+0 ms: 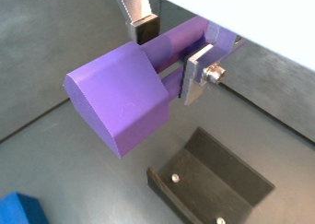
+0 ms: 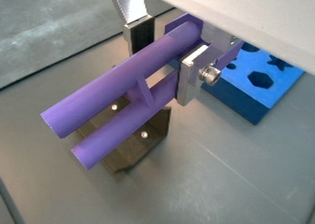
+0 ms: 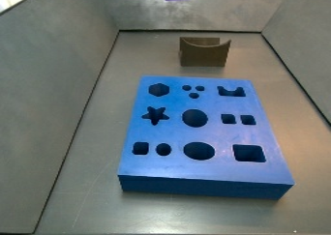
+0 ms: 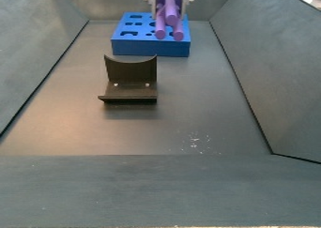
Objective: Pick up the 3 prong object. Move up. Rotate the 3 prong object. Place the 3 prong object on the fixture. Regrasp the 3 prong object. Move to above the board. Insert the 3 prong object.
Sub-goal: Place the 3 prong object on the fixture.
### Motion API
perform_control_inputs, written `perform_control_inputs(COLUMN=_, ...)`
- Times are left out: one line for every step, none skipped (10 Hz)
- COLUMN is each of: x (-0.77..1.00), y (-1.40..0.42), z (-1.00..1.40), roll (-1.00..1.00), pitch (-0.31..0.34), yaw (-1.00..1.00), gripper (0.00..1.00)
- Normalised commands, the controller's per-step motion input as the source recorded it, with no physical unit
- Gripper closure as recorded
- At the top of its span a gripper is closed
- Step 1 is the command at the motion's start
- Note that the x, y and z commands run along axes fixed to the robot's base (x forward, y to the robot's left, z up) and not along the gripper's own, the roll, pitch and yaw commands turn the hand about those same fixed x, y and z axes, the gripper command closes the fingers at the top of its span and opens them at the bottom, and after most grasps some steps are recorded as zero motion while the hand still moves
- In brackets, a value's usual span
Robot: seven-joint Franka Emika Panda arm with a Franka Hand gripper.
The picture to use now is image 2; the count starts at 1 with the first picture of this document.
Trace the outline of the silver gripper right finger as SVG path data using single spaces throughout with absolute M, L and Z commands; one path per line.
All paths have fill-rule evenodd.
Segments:
M 210 23 L 203 24 L 200 44 L 182 59 L 178 103 L 186 106 L 196 97 L 200 85 L 214 85 L 222 70 L 235 59 L 244 42 Z

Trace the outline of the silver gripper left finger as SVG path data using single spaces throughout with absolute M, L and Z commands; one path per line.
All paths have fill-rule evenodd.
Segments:
M 155 18 L 148 14 L 144 0 L 112 0 L 123 22 L 123 37 L 129 54 L 135 54 L 153 43 Z

